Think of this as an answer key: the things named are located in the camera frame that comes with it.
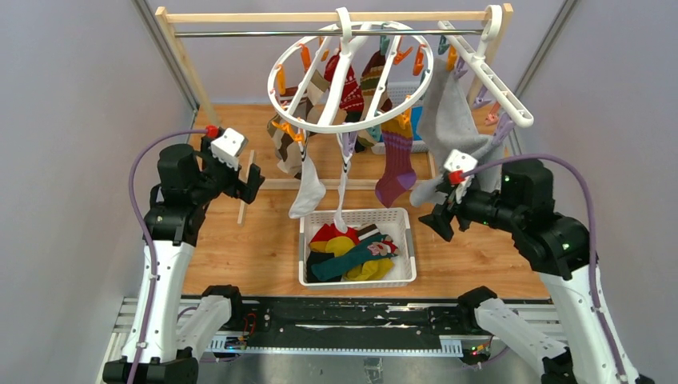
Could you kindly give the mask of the purple striped sock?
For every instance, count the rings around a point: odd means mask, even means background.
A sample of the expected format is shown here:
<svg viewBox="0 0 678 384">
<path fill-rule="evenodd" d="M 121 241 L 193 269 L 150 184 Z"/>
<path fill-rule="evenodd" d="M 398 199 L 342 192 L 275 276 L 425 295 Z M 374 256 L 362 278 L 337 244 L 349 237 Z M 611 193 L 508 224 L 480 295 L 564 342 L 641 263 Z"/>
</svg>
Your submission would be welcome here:
<svg viewBox="0 0 678 384">
<path fill-rule="evenodd" d="M 409 122 L 394 118 L 381 125 L 381 133 L 385 144 L 385 170 L 377 181 L 375 195 L 384 207 L 391 207 L 417 180 L 410 159 L 413 132 Z"/>
</svg>

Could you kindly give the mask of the round white clip hanger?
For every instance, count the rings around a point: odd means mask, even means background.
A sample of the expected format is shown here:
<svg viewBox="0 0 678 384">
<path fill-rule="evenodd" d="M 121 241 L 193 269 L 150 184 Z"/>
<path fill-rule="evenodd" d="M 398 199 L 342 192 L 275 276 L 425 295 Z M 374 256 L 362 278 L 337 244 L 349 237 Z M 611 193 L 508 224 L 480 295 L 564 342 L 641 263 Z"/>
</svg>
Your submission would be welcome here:
<svg viewBox="0 0 678 384">
<path fill-rule="evenodd" d="M 377 16 L 375 13 L 368 14 L 366 20 L 363 21 L 357 15 L 350 15 L 346 8 L 341 7 L 335 10 L 335 15 L 338 16 L 337 23 L 316 31 L 316 36 L 323 37 L 324 40 L 314 57 L 309 56 L 307 47 L 307 43 L 313 40 L 314 36 L 310 32 L 304 32 L 304 37 L 285 51 L 276 61 L 269 74 L 269 100 L 279 117 L 278 120 L 272 122 L 272 125 L 290 135 L 297 142 L 302 141 L 309 132 L 319 134 L 351 133 L 391 120 L 395 120 L 401 125 L 407 125 L 411 120 L 411 107 L 424 96 L 431 82 L 434 54 L 421 32 L 416 32 L 409 26 L 394 21 L 389 16 Z M 377 24 L 382 25 L 383 28 L 373 30 L 372 26 Z M 354 77 L 352 61 L 372 32 L 383 38 L 392 34 L 394 38 L 392 42 L 386 44 L 385 49 L 378 51 L 380 55 L 385 57 L 385 64 L 381 73 L 377 76 L 372 99 L 367 102 L 362 96 L 362 90 Z M 411 52 L 410 50 L 400 50 L 401 38 L 409 33 L 419 43 L 413 74 L 422 77 L 421 83 L 413 94 L 407 96 L 401 104 L 383 111 L 381 97 L 385 93 L 391 67 L 399 64 Z M 322 61 L 321 56 L 329 52 L 329 40 L 334 35 L 339 37 L 340 47 L 335 55 L 328 59 L 325 66 L 330 74 L 329 84 L 323 91 L 327 95 L 326 103 L 318 120 L 311 122 L 298 117 L 295 111 L 303 98 L 311 98 L 312 93 L 309 86 L 313 84 L 318 63 Z M 297 86 L 297 92 L 293 98 L 281 102 L 277 99 L 277 96 L 282 96 L 286 91 L 284 64 L 298 50 L 301 52 L 305 76 Z"/>
</svg>

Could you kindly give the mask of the brown beige patterned sock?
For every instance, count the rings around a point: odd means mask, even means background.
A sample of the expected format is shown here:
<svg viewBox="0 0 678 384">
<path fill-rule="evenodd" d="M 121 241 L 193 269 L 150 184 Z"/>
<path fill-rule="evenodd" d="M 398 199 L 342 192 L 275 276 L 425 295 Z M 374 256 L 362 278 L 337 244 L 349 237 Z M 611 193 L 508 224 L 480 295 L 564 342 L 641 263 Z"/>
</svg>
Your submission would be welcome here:
<svg viewBox="0 0 678 384">
<path fill-rule="evenodd" d="M 328 87 L 329 82 L 319 70 L 315 70 L 294 111 L 294 116 L 311 123 L 317 123 L 320 111 L 316 109 L 316 104 L 319 103 Z M 276 124 L 282 123 L 281 117 L 276 114 L 267 124 L 267 132 L 273 141 L 274 154 L 278 160 L 277 167 L 285 174 L 300 179 L 302 175 L 301 150 L 298 144 L 287 133 L 276 127 Z"/>
</svg>

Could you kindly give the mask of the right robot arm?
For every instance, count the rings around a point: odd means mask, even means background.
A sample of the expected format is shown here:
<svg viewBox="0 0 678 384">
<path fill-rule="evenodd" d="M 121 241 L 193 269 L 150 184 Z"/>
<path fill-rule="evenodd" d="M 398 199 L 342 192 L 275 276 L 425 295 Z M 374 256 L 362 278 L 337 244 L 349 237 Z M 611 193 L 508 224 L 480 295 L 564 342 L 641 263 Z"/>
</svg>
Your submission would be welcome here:
<svg viewBox="0 0 678 384">
<path fill-rule="evenodd" d="M 421 222 L 445 241 L 479 223 L 511 235 L 514 247 L 546 287 L 565 340 L 529 325 L 486 286 L 458 298 L 457 323 L 470 334 L 497 336 L 528 363 L 543 383 L 646 383 L 620 343 L 600 287 L 595 222 L 555 211 L 552 171 L 542 155 L 497 161 L 501 188 L 486 192 L 475 176 L 483 166 L 453 153 L 435 185 L 444 199 Z"/>
</svg>

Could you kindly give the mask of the straight white clip hanger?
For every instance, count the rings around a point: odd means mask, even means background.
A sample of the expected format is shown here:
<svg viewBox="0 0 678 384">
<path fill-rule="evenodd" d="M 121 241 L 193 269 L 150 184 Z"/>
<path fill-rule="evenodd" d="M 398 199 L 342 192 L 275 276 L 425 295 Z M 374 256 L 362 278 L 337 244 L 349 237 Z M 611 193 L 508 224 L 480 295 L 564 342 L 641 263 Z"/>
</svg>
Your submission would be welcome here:
<svg viewBox="0 0 678 384">
<path fill-rule="evenodd" d="M 450 21 L 440 20 L 438 26 L 444 31 L 443 35 L 448 42 L 457 50 L 459 58 L 463 59 L 476 79 L 499 102 L 516 127 L 529 128 L 534 123 L 533 115 L 495 73 L 487 59 L 489 46 L 502 33 L 505 14 L 505 8 L 500 5 L 488 5 L 485 8 L 481 18 L 485 24 L 477 48 L 472 48 L 462 36 L 461 29 L 457 29 Z"/>
</svg>

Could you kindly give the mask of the white front basket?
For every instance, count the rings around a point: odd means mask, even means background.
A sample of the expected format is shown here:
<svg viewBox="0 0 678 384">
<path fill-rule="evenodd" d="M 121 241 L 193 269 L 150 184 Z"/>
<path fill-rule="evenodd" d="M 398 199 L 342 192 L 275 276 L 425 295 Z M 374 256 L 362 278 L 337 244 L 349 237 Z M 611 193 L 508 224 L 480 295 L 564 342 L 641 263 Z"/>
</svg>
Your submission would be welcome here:
<svg viewBox="0 0 678 384">
<path fill-rule="evenodd" d="M 306 261 L 310 255 L 310 240 L 324 224 L 332 224 L 332 210 L 317 210 L 300 219 L 298 238 L 298 281 L 310 290 L 356 290 L 406 286 L 417 277 L 415 247 L 409 214 L 403 208 L 343 210 L 342 217 L 351 228 L 374 224 L 381 233 L 391 236 L 401 254 L 393 259 L 394 267 L 382 278 L 372 281 L 308 282 Z"/>
</svg>

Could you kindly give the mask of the white basket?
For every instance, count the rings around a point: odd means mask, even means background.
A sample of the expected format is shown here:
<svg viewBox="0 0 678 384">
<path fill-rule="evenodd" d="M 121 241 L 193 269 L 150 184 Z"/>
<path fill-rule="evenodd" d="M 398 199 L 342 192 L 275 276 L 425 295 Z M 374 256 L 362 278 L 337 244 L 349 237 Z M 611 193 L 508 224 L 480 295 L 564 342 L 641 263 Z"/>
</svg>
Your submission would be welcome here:
<svg viewBox="0 0 678 384">
<path fill-rule="evenodd" d="M 332 210 L 317 210 L 300 219 L 298 238 L 298 281 L 310 290 L 356 290 L 406 286 L 417 277 L 415 247 L 409 214 L 403 208 L 343 210 L 342 217 L 351 228 L 374 224 L 381 233 L 391 236 L 401 254 L 393 259 L 394 267 L 382 278 L 372 281 L 308 282 L 306 261 L 310 255 L 310 240 L 324 224 L 332 224 Z"/>
<path fill-rule="evenodd" d="M 415 82 L 395 82 L 392 86 L 389 86 L 388 93 L 389 98 L 394 105 L 401 104 L 408 95 L 414 93 L 418 85 Z M 423 102 L 421 100 L 416 101 L 414 106 L 422 106 Z M 383 138 L 381 136 L 381 128 L 377 127 L 374 131 L 377 137 L 377 142 L 370 148 L 374 154 L 385 154 L 385 144 L 383 143 Z M 423 153 L 428 151 L 428 146 L 421 139 L 420 141 L 413 140 L 413 153 Z"/>
</svg>

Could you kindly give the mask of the purple clothespin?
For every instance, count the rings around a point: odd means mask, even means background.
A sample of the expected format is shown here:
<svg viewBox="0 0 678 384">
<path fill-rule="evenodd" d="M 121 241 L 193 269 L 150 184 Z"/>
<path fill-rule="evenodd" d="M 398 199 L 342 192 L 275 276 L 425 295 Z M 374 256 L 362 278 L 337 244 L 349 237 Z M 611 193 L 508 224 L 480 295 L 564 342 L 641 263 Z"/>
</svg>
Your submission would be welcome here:
<svg viewBox="0 0 678 384">
<path fill-rule="evenodd" d="M 340 144 L 342 157 L 349 159 L 353 156 L 355 144 L 357 141 L 357 132 L 344 132 L 337 135 L 338 143 Z"/>
</svg>

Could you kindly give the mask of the blue cloth in basket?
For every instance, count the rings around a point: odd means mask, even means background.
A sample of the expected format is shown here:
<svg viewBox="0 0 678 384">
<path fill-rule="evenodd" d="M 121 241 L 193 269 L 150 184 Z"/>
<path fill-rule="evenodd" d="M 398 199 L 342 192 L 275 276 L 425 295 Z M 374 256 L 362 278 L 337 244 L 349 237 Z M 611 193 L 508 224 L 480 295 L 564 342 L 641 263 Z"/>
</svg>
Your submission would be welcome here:
<svg viewBox="0 0 678 384">
<path fill-rule="evenodd" d="M 421 120 L 421 113 L 422 113 L 422 106 L 414 106 L 411 109 L 411 114 L 410 114 L 410 123 L 413 131 L 413 140 L 414 141 L 420 141 L 421 137 L 418 134 L 417 128 L 419 125 L 419 121 Z"/>
</svg>

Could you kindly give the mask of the teal sock in basket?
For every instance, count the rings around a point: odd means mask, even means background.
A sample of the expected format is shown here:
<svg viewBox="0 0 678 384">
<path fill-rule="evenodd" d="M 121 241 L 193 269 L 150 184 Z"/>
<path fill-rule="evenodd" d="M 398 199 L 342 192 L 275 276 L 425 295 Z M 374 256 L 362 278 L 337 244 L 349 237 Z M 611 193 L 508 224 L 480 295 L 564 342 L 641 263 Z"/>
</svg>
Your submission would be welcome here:
<svg viewBox="0 0 678 384">
<path fill-rule="evenodd" d="M 390 236 L 384 234 L 375 234 L 373 236 L 365 238 L 360 243 L 355 245 L 355 247 L 348 250 L 342 256 L 334 257 L 328 261 L 313 266 L 312 271 L 322 281 L 328 280 L 335 276 L 342 276 L 342 278 L 344 278 L 345 273 L 348 272 L 350 269 L 354 268 L 355 266 L 359 266 L 360 264 L 363 264 L 367 261 L 382 259 L 380 257 L 372 256 L 367 247 L 373 242 L 383 242 L 383 241 L 389 241 L 395 245 L 394 241 Z"/>
</svg>

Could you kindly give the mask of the red patterned sock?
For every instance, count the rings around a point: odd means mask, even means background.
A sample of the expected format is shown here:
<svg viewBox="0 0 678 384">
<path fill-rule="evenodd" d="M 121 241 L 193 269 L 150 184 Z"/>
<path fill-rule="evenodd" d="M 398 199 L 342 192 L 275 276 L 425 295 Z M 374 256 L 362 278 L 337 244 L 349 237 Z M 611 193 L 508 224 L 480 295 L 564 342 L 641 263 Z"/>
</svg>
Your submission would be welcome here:
<svg viewBox="0 0 678 384">
<path fill-rule="evenodd" d="M 323 73 L 324 80 L 331 82 L 335 74 L 337 64 L 339 62 L 340 55 L 334 54 L 329 58 L 326 66 L 325 72 Z M 341 100 L 339 103 L 339 108 L 341 110 L 348 112 L 362 112 L 364 109 L 364 99 L 362 96 L 361 88 L 358 85 L 358 82 L 355 77 L 354 70 L 349 66 L 343 90 L 341 93 Z"/>
</svg>

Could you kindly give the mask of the brown argyle sock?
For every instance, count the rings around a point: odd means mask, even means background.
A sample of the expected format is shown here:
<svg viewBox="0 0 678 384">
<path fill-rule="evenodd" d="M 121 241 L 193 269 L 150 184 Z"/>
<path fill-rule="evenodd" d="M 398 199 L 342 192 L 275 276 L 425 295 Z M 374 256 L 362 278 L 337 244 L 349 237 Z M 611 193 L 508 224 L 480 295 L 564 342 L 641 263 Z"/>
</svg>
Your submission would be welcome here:
<svg viewBox="0 0 678 384">
<path fill-rule="evenodd" d="M 385 55 L 379 50 L 376 51 L 371 59 L 368 61 L 361 75 L 361 94 L 364 100 L 364 109 L 361 119 L 366 117 L 366 113 L 370 108 L 374 99 L 374 94 L 377 92 L 379 80 L 383 74 L 385 65 Z M 379 104 L 376 112 L 387 112 L 393 108 L 392 101 L 386 89 L 381 94 Z M 368 148 L 374 146 L 381 139 L 381 126 L 375 125 L 365 130 L 361 130 L 357 134 L 357 140 L 354 146 L 354 152 L 360 153 Z"/>
</svg>

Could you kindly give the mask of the metal rack rod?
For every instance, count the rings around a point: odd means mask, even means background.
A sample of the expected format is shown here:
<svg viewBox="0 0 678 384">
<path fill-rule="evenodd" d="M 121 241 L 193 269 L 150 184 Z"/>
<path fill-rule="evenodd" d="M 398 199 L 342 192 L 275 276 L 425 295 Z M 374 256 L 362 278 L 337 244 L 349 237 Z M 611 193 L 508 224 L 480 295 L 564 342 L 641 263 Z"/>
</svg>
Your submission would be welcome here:
<svg viewBox="0 0 678 384">
<path fill-rule="evenodd" d="M 353 36 L 379 35 L 481 35 L 482 30 L 353 30 Z M 292 31 L 222 31 L 222 32 L 177 32 L 175 38 L 248 38 L 248 37 L 330 37 L 342 36 L 340 30 L 292 30 Z"/>
</svg>

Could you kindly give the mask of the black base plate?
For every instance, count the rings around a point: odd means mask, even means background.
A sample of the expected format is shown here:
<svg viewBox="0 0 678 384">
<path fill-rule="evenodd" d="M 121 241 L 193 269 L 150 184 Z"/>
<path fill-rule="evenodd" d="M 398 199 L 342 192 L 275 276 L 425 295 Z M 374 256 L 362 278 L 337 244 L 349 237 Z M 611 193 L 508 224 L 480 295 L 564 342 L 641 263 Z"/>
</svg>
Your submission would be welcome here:
<svg viewBox="0 0 678 384">
<path fill-rule="evenodd" d="M 218 357 L 243 354 L 472 356 L 494 340 L 457 302 L 386 298 L 252 298 L 241 320 L 207 347 Z"/>
</svg>

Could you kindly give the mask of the wooden drying rack frame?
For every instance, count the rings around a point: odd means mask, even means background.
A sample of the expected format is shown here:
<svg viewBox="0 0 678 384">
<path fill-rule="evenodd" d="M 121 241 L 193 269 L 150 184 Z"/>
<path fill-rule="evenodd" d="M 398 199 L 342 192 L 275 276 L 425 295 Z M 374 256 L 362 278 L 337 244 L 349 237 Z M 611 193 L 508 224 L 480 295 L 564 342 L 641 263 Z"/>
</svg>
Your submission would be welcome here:
<svg viewBox="0 0 678 384">
<path fill-rule="evenodd" d="M 500 37 L 489 46 L 489 52 L 487 53 L 487 59 L 490 65 L 490 58 L 494 53 L 498 42 L 501 40 L 505 32 L 505 26 L 507 19 L 512 12 L 511 6 L 508 4 L 500 5 L 505 8 L 504 24 L 503 30 Z M 407 12 L 397 12 L 397 11 L 366 11 L 366 12 L 351 12 L 350 15 L 357 15 L 359 19 L 366 20 L 366 16 L 371 13 L 375 13 L 377 16 L 389 16 L 394 21 L 400 22 L 410 26 L 410 22 L 435 22 L 437 28 L 435 30 L 441 30 L 438 26 L 440 20 L 450 21 L 457 29 L 461 30 L 482 30 L 484 22 L 481 21 L 482 14 L 485 10 L 482 11 L 415 11 L 412 13 Z M 317 22 L 320 24 L 320 28 L 326 26 L 331 26 L 338 22 L 338 16 L 335 15 L 335 10 L 331 12 L 279 12 L 279 13 L 202 13 L 202 14 L 171 14 L 167 11 L 165 7 L 159 7 L 156 10 L 155 18 L 161 28 L 162 34 L 166 41 L 169 44 L 169 47 L 172 51 L 173 56 L 177 59 L 181 70 L 184 72 L 185 76 L 189 81 L 191 89 L 197 95 L 199 102 L 201 103 L 202 108 L 209 116 L 209 120 L 213 124 L 219 123 L 219 118 L 216 115 L 216 112 L 213 108 L 213 105 L 209 101 L 209 98 L 205 92 L 205 87 L 201 83 L 200 78 L 197 75 L 197 71 L 190 61 L 187 51 L 183 45 L 183 40 L 185 38 L 175 38 L 174 34 L 177 33 L 177 25 L 180 23 L 291 23 L 294 25 L 304 23 L 304 22 Z M 372 26 L 373 30 L 382 29 L 382 25 Z M 462 58 L 459 58 L 457 50 L 448 42 L 444 35 L 437 35 L 441 38 L 441 48 L 440 52 L 447 58 L 447 69 L 452 71 L 456 76 L 461 76 L 465 70 L 470 70 Z M 472 48 L 477 48 L 480 41 L 480 35 L 462 35 L 465 40 L 472 46 Z M 392 42 L 394 36 L 387 35 L 387 37 L 380 38 L 380 49 L 385 49 L 388 42 Z M 313 40 L 307 43 L 308 52 L 310 57 L 314 57 L 317 52 L 320 44 L 323 42 L 323 37 L 314 37 Z M 322 61 L 326 60 L 330 53 L 330 45 L 332 41 L 337 41 L 340 47 L 340 39 L 338 36 L 333 36 L 329 40 L 328 53 L 323 54 Z M 297 86 L 305 76 L 305 68 L 302 64 L 301 52 L 298 50 L 294 52 L 284 64 L 284 75 L 285 75 L 285 87 L 286 91 L 282 96 L 277 96 L 277 99 L 281 102 L 289 101 L 293 98 L 294 94 L 297 92 Z M 266 92 L 269 98 L 269 86 L 268 78 L 266 81 Z M 512 119 L 505 113 L 505 116 L 508 118 L 510 125 L 516 126 Z M 305 136 L 305 143 L 297 143 L 301 149 L 303 146 L 306 146 L 308 136 L 312 132 L 307 133 Z"/>
</svg>

